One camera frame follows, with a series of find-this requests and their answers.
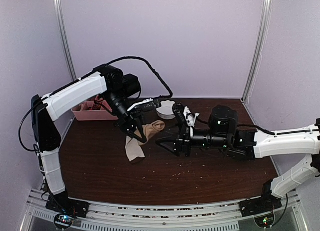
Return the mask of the tan ribbed sock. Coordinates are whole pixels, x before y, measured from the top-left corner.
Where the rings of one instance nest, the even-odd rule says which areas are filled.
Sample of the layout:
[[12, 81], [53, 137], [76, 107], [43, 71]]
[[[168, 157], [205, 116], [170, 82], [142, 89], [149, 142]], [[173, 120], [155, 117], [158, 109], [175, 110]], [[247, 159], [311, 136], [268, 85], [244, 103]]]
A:
[[146, 137], [146, 142], [153, 138], [156, 134], [162, 132], [166, 127], [166, 124], [162, 120], [156, 120], [152, 123], [143, 126], [143, 134]]

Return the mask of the cream sock brown trim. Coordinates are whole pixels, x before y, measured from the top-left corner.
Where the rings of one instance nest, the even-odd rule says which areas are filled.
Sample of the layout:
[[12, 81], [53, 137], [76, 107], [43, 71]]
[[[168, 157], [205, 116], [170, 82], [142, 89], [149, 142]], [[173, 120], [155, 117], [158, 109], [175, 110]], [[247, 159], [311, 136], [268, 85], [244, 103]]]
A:
[[139, 142], [129, 136], [126, 137], [125, 152], [131, 164], [137, 164], [146, 158]]

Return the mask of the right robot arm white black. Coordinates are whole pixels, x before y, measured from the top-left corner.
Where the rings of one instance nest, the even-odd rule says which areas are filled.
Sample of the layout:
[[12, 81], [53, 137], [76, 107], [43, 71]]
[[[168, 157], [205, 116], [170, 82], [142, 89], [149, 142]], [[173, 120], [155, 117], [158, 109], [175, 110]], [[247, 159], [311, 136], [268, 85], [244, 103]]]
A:
[[266, 182], [256, 201], [259, 211], [268, 211], [276, 200], [320, 174], [320, 121], [307, 127], [268, 131], [256, 125], [239, 124], [238, 113], [223, 105], [211, 111], [208, 129], [197, 129], [198, 113], [181, 103], [173, 105], [178, 134], [160, 138], [156, 144], [175, 156], [190, 156], [192, 149], [217, 149], [228, 157], [254, 161], [271, 156], [305, 154], [296, 166], [278, 178]]

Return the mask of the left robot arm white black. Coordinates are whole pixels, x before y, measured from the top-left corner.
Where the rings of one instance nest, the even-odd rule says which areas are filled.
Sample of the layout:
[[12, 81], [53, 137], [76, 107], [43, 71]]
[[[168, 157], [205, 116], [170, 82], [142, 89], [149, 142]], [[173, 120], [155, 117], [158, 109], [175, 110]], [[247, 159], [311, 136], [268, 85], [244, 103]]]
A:
[[139, 93], [141, 85], [137, 76], [124, 74], [122, 70], [102, 64], [83, 77], [44, 96], [35, 95], [31, 99], [31, 124], [35, 143], [26, 151], [39, 158], [40, 170], [47, 182], [48, 191], [53, 195], [52, 204], [61, 213], [72, 209], [72, 202], [63, 194], [66, 186], [63, 180], [59, 152], [62, 137], [55, 122], [72, 108], [84, 101], [99, 96], [110, 106], [111, 114], [117, 117], [116, 125], [128, 137], [140, 142], [147, 140], [143, 134], [143, 110], [152, 107], [153, 98], [129, 103], [129, 97]]

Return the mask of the white fluted bowl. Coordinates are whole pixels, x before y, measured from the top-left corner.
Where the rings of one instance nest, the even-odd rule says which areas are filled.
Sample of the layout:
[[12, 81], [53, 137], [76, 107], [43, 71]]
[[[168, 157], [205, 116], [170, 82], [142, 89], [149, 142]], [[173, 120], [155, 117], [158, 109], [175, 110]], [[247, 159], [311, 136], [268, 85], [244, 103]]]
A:
[[172, 120], [175, 118], [173, 106], [176, 102], [171, 100], [161, 101], [161, 107], [156, 109], [157, 115], [163, 120]]

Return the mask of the pink divided organizer tray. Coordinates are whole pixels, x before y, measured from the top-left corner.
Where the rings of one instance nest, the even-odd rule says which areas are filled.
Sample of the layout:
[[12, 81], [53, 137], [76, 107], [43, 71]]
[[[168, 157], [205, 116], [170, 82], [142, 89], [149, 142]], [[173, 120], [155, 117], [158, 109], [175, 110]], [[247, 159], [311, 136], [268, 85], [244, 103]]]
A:
[[115, 121], [118, 118], [110, 114], [112, 108], [98, 95], [87, 99], [71, 109], [77, 121]]

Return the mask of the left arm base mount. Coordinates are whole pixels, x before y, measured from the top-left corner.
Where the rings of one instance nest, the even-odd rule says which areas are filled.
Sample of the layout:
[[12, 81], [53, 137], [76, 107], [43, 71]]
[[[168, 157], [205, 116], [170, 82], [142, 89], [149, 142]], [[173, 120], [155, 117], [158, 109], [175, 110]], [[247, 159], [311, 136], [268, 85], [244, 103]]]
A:
[[59, 231], [69, 229], [77, 218], [87, 217], [90, 204], [87, 201], [69, 198], [67, 190], [59, 194], [46, 190], [41, 198], [45, 194], [48, 194], [45, 208], [57, 213], [53, 218], [53, 224]]

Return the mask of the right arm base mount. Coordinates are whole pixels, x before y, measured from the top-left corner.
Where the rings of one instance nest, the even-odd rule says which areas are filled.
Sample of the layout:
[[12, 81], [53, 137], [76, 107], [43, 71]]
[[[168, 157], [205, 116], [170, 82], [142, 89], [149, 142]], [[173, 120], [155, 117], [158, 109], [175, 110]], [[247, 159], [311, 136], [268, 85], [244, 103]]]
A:
[[239, 203], [242, 217], [254, 217], [255, 224], [262, 229], [276, 223], [274, 211], [282, 207], [282, 200], [273, 196], [247, 198]]

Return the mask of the left aluminium frame post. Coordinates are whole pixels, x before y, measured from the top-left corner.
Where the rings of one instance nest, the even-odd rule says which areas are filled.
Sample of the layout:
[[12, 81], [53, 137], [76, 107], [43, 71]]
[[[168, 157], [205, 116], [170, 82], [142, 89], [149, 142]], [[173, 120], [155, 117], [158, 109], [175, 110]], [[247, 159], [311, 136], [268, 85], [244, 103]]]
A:
[[55, 9], [55, 14], [58, 22], [59, 33], [62, 41], [63, 53], [64, 53], [65, 61], [67, 64], [67, 69], [71, 77], [71, 80], [74, 82], [78, 80], [78, 77], [74, 68], [74, 62], [72, 59], [71, 49], [68, 41], [61, 0], [53, 0], [53, 6]]

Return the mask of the aluminium frame post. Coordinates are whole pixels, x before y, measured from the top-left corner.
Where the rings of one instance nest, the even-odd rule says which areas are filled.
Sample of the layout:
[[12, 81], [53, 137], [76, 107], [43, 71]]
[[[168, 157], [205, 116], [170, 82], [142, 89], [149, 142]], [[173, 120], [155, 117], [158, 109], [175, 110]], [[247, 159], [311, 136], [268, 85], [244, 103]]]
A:
[[72, 59], [71, 49], [68, 41], [61, 0], [53, 0], [53, 6], [55, 9], [55, 14], [58, 22], [59, 33], [62, 41], [63, 53], [64, 53], [65, 61], [67, 64], [67, 69], [71, 77], [71, 80], [74, 82], [78, 80], [78, 77], [74, 68], [74, 62]]
[[266, 40], [266, 35], [269, 28], [270, 13], [272, 9], [272, 0], [263, 0], [263, 6], [260, 17], [260, 25], [256, 40], [256, 45], [253, 53], [253, 58], [249, 70], [249, 75], [242, 95], [242, 102], [247, 105], [254, 88], [255, 79], [258, 73], [260, 59], [262, 55], [263, 46]]

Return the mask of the aluminium front rail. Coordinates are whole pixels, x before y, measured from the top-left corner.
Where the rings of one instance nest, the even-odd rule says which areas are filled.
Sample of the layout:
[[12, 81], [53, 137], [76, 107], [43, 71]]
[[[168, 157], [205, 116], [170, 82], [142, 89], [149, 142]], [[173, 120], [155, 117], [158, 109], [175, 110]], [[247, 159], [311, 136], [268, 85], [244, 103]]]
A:
[[172, 206], [89, 202], [87, 216], [78, 217], [71, 231], [263, 231], [258, 224], [274, 217], [272, 231], [308, 231], [296, 191], [271, 212], [244, 217], [239, 200]]

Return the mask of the right aluminium frame post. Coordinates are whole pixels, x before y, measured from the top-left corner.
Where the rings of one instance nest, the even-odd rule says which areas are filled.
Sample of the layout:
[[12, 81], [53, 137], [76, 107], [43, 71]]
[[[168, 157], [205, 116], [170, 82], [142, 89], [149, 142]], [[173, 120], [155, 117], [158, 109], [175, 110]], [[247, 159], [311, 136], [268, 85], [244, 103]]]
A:
[[253, 53], [253, 58], [249, 70], [249, 75], [242, 95], [242, 102], [247, 105], [254, 88], [255, 79], [258, 73], [260, 59], [262, 55], [263, 46], [266, 40], [266, 35], [269, 28], [270, 13], [272, 9], [272, 0], [263, 0], [263, 6], [260, 17], [260, 25], [256, 40], [256, 45]]

